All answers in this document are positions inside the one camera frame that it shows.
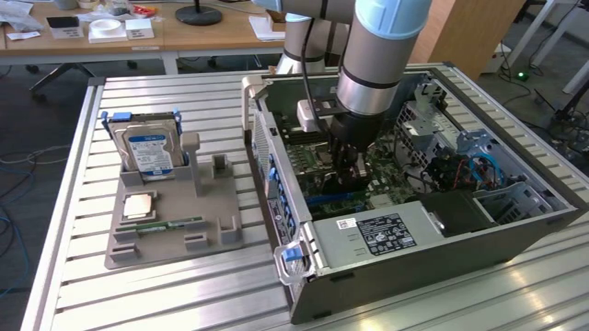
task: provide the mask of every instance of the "chair leg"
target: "chair leg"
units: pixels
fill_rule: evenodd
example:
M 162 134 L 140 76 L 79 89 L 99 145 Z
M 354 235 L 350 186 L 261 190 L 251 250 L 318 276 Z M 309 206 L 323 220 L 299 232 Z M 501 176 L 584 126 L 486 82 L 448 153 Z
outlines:
M 259 60 L 258 55 L 254 55 L 254 61 L 257 62 L 257 66 L 258 66 L 258 68 L 262 69 L 262 61 Z
M 54 71 L 50 72 L 47 76 L 42 78 L 39 82 L 35 83 L 35 85 L 28 89 L 31 93 L 36 93 L 38 90 L 50 84 L 60 75 L 66 73 L 71 68 L 74 68 L 74 63 L 64 63 L 56 67 Z
M 83 74 L 86 74 L 88 77 L 96 77 L 96 75 L 88 70 L 88 68 L 82 64 L 75 64 L 76 69 L 82 71 Z

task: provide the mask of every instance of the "desk leg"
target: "desk leg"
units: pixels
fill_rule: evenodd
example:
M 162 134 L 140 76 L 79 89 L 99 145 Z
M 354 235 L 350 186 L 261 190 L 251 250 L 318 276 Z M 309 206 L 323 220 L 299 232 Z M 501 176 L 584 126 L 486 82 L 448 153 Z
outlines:
M 573 79 L 570 79 L 568 85 L 564 87 L 562 92 L 572 94 L 577 91 L 582 82 L 589 79 L 589 61 L 582 66 L 582 69 L 577 72 Z
M 178 74 L 178 52 L 162 52 L 162 61 L 164 62 L 166 74 Z
M 577 15 L 580 12 L 584 12 L 581 8 L 574 8 L 570 12 L 569 16 L 565 17 L 565 19 L 561 22 L 561 25 L 558 26 L 558 29 L 554 31 L 554 34 L 552 35 L 550 39 L 546 42 L 546 45 L 544 45 L 542 49 L 537 53 L 537 56 L 534 57 L 534 61 L 532 64 L 534 66 L 540 66 L 540 64 L 544 61 L 544 58 L 546 58 L 546 55 L 549 54 L 550 50 L 554 48 L 556 43 L 558 42 L 558 39 L 562 37 L 562 34 L 569 29 L 570 24 L 577 19 Z
M 532 25 L 528 28 L 528 31 L 525 31 L 524 37 L 521 38 L 520 42 L 517 43 L 516 48 L 512 51 L 512 54 L 508 57 L 508 63 L 510 66 L 516 62 L 520 54 L 522 54 L 524 48 L 526 47 L 528 43 L 530 42 L 532 37 L 534 36 L 534 33 L 537 32 L 537 29 L 540 28 L 540 25 L 542 24 L 544 20 L 549 16 L 549 13 L 550 13 L 552 9 L 554 8 L 557 2 L 558 2 L 558 0 L 548 0 L 546 1 L 546 5 L 544 5 L 542 10 L 540 11 L 538 15 L 536 16 L 536 20 L 532 22 Z

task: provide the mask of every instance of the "motherboard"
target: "motherboard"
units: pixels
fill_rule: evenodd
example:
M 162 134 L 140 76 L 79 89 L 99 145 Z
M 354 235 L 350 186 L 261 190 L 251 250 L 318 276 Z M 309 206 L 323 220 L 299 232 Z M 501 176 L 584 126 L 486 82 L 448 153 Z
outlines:
M 390 147 L 389 138 L 383 135 L 369 148 L 366 163 L 371 168 L 371 178 L 365 190 L 325 195 L 321 187 L 326 178 L 335 175 L 327 142 L 286 146 L 314 220 L 398 205 L 415 195 L 402 167 L 394 162 Z

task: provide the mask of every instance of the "white paper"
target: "white paper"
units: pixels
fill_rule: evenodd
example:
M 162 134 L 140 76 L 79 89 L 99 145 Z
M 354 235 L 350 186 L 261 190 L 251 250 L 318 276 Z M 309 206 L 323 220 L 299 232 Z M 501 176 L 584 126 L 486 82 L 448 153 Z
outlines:
M 250 24 L 259 40 L 274 41 L 285 39 L 286 33 L 273 31 L 266 17 L 250 16 Z
M 35 32 L 27 32 L 27 33 L 7 33 L 8 38 L 11 40 L 20 40 L 20 39 L 28 39 L 32 37 L 39 37 L 40 33 L 38 31 Z
M 31 9 L 34 8 L 32 3 L 25 3 L 25 2 L 20 2 L 20 1 L 8 1 L 8 6 L 19 8 L 27 14 L 31 14 Z

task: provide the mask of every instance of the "gray carpet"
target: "gray carpet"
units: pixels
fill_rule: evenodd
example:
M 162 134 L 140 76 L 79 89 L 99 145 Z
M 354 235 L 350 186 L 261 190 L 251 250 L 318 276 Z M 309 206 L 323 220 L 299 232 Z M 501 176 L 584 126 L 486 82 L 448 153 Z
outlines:
M 513 25 L 505 39 L 505 43 L 510 47 L 514 47 L 528 26 L 529 20 Z M 546 31 L 537 33 L 513 66 L 513 72 L 526 67 L 528 56 L 534 51 L 545 35 Z M 546 97 L 557 103 L 566 102 L 570 96 L 565 95 L 561 89 L 588 59 L 589 50 L 572 41 L 562 39 L 542 65 L 545 76 L 538 77 L 530 74 L 532 77 L 529 82 L 525 83 L 526 86 L 532 89 L 541 89 Z M 261 60 L 266 66 L 275 65 L 278 56 L 265 55 L 261 56 Z M 180 73 L 257 69 L 253 57 L 220 57 L 216 69 L 208 68 L 206 61 L 207 58 L 184 61 L 186 65 Z M 92 63 L 88 68 L 96 75 L 104 77 L 164 74 L 160 61 L 138 61 L 138 65 L 136 70 L 130 70 L 126 62 L 118 61 Z M 9 75 L 0 80 L 0 154 L 67 145 L 72 140 L 79 109 L 84 99 L 86 76 L 72 70 L 48 85 L 42 91 L 48 98 L 48 102 L 44 104 L 35 103 L 28 94 L 28 87 L 54 68 L 55 66 L 40 66 L 40 73 L 29 74 L 24 66 L 13 66 Z M 0 74 L 5 70 L 5 67 L 0 68 Z M 496 75 L 482 76 L 478 84 L 498 101 L 505 101 L 525 92 L 521 87 L 506 83 Z M 581 105 L 584 111 L 588 104 L 589 96 L 585 96 Z M 517 99 L 509 104 L 509 108 L 517 116 L 537 124 L 548 122 L 550 118 L 546 106 L 534 103 L 534 95 Z M 40 161 L 56 159 L 64 157 L 64 155 L 67 155 L 67 151 L 60 150 L 43 155 Z M 24 163 L 11 168 L 29 171 L 31 166 L 31 164 Z M 31 259 L 31 272 L 25 281 L 19 284 L 16 292 L 0 298 L 0 330 L 17 330 L 21 323 L 28 300 L 28 288 L 38 267 L 63 171 L 64 163 L 39 165 L 34 174 L 31 192 L 19 201 L 5 205 L 11 218 L 17 223 L 23 233 Z M 0 172 L 0 194 L 20 178 L 21 174 Z M 0 249 L 7 245 L 7 240 L 8 236 L 3 235 L 0 237 Z M 15 242 L 7 255 L 0 258 L 0 288 L 4 289 L 13 284 L 23 270 L 23 254 L 17 242 Z

